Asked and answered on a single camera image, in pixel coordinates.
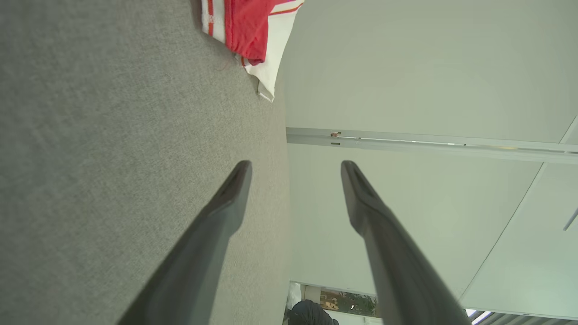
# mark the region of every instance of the red and white cloth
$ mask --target red and white cloth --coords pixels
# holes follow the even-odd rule
[[[258,92],[273,101],[275,81],[297,10],[304,0],[202,0],[203,31],[238,54]]]

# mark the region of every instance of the ceiling light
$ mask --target ceiling light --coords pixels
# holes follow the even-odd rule
[[[479,322],[481,322],[482,320],[484,320],[484,318],[488,317],[489,314],[491,314],[492,312],[484,312],[483,314],[481,314],[478,318],[474,319],[472,321],[472,325],[476,325]]]

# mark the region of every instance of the carpet floor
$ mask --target carpet floor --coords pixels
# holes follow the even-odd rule
[[[0,2],[0,323],[112,324],[239,160],[213,324],[280,324],[288,160],[275,103],[200,1]]]

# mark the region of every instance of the white ceiling panel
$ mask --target white ceiling panel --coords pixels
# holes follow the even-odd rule
[[[578,167],[549,164],[497,242],[465,306],[578,319]]]
[[[347,216],[342,160],[355,161],[459,297],[496,243],[540,163],[289,144],[297,282],[375,294]]]

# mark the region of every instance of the black jacket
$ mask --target black jacket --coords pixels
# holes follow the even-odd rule
[[[287,312],[289,325],[339,325],[319,304],[311,300],[298,302]]]

